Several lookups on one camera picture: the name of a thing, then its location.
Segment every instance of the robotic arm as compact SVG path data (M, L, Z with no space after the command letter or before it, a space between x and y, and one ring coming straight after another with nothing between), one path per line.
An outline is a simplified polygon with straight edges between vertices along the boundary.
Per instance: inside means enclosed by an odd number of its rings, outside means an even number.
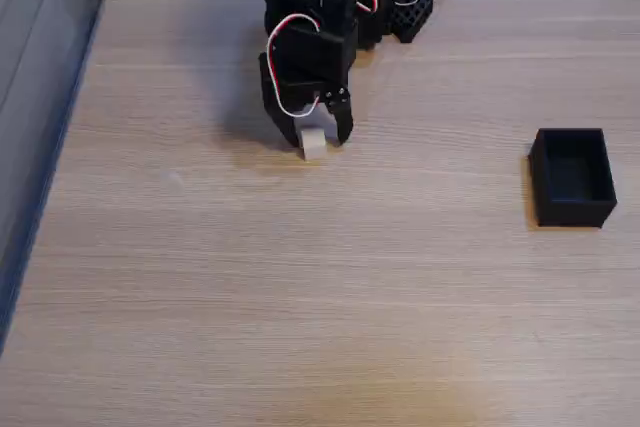
M357 49L385 35L413 41L433 0L265 0L266 52L260 55L265 109L287 141L299 147L295 119L324 103L338 141L353 130L349 69Z

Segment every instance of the black plastic part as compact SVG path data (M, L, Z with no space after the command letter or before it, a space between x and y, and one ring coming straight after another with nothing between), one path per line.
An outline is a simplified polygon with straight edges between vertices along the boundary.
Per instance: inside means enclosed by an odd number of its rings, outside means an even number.
M356 24L345 37L326 31L316 32L309 22L287 25L275 40L275 61L283 77L293 68L333 83L345 83L356 58Z
M601 129L541 129L529 165L540 226L601 228L618 203Z
M419 0L406 7L396 6L391 17L391 32L403 44L410 44L433 11L433 0Z
M266 53L260 55L259 62L264 108L287 142L293 147L300 147L294 118L285 114L277 103L269 75ZM349 140L353 131L353 116L351 96L346 85L332 84L322 80L309 80L307 74L293 70L289 71L287 78L280 77L278 84L282 102L291 113L302 111L315 100L316 95L319 95L321 102L327 106L329 113L336 119L339 144L342 145Z
M321 17L324 20L323 29L340 33L351 30L355 19L355 1L356 0L320 0Z
M395 0L378 0L378 12L359 19L358 47L364 50L373 49L382 41L382 37L389 35L389 25L396 9Z

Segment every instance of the black box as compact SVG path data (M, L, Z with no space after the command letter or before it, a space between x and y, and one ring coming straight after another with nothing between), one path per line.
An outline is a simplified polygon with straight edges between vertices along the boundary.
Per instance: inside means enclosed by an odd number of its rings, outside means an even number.
M529 166L540 226L602 227L618 203L602 129L540 129Z

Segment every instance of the white cube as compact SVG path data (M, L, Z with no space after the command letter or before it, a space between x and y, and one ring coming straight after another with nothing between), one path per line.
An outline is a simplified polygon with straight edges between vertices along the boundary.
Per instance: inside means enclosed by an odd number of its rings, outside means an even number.
M327 156L327 139L324 136L324 129L302 128L298 132L298 138L304 160L323 159Z

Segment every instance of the table surface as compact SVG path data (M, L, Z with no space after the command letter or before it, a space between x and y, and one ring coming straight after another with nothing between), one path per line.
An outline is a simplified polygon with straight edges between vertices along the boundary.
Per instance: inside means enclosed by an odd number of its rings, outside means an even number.
M640 0L436 0L314 164L262 110L262 12L107 0L0 424L635 427ZM540 127L605 129L603 230L535 228Z

